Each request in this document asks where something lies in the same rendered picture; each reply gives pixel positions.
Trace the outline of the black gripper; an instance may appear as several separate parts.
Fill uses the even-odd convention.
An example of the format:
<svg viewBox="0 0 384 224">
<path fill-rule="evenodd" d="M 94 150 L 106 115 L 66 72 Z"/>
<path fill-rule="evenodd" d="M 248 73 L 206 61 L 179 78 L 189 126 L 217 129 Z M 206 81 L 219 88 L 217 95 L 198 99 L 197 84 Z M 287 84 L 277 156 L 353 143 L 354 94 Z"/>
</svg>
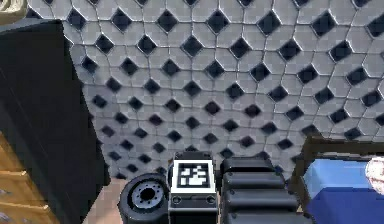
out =
<svg viewBox="0 0 384 224">
<path fill-rule="evenodd" d="M 146 173 L 125 185 L 118 202 L 123 224 L 169 224 L 166 178 Z"/>
</svg>

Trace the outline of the brown wooden chest of drawers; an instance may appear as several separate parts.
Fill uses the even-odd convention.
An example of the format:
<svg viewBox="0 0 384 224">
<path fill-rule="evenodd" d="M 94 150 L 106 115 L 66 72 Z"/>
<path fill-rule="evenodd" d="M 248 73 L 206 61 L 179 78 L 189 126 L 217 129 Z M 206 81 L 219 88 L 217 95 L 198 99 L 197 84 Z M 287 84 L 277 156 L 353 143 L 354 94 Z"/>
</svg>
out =
<svg viewBox="0 0 384 224">
<path fill-rule="evenodd" d="M 1 131 L 0 224 L 60 224 Z"/>
</svg>

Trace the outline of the white pillow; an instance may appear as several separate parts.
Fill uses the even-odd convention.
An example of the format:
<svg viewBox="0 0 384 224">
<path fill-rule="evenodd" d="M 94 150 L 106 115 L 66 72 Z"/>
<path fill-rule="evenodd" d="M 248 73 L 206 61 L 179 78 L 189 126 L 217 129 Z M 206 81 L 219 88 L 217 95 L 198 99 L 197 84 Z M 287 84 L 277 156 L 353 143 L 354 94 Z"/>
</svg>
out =
<svg viewBox="0 0 384 224">
<path fill-rule="evenodd" d="M 384 157 L 372 158 L 365 167 L 365 176 L 371 187 L 384 195 Z"/>
</svg>

